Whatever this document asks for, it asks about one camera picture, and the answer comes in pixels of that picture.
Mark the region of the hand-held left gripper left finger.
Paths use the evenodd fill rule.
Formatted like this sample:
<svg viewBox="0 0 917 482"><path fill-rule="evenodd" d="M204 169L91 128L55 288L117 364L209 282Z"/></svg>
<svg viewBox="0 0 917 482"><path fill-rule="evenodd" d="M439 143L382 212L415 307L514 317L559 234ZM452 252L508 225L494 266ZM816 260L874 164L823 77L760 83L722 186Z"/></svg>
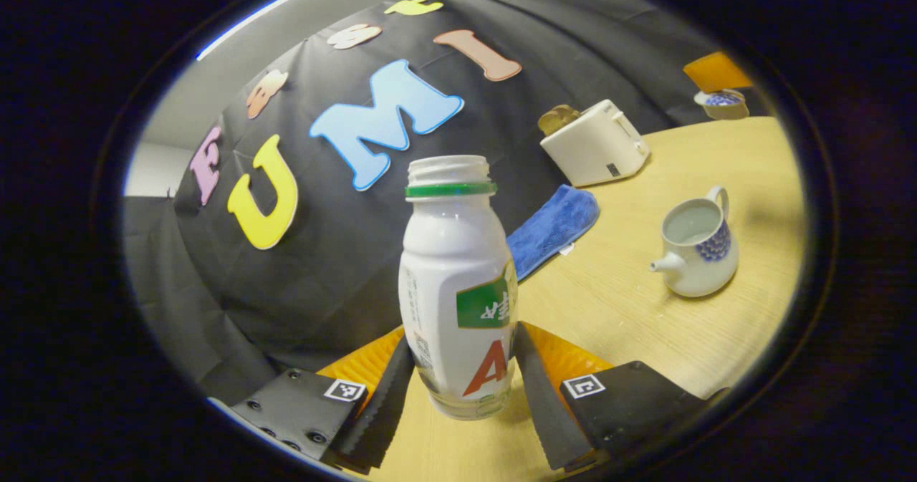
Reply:
<svg viewBox="0 0 917 482"><path fill-rule="evenodd" d="M393 442L414 370L398 327L315 373L285 370L229 417L300 463L369 473Z"/></svg>

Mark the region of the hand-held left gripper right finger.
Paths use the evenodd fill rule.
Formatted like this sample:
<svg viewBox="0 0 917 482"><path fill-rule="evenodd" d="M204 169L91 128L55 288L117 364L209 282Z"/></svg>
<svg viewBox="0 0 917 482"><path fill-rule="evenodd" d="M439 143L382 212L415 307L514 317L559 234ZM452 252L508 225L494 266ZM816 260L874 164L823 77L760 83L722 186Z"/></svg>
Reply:
<svg viewBox="0 0 917 482"><path fill-rule="evenodd" d="M532 323L515 327L513 355L548 466L574 471L606 457L636 459L652 440L707 410L704 398L645 362L611 365Z"/></svg>

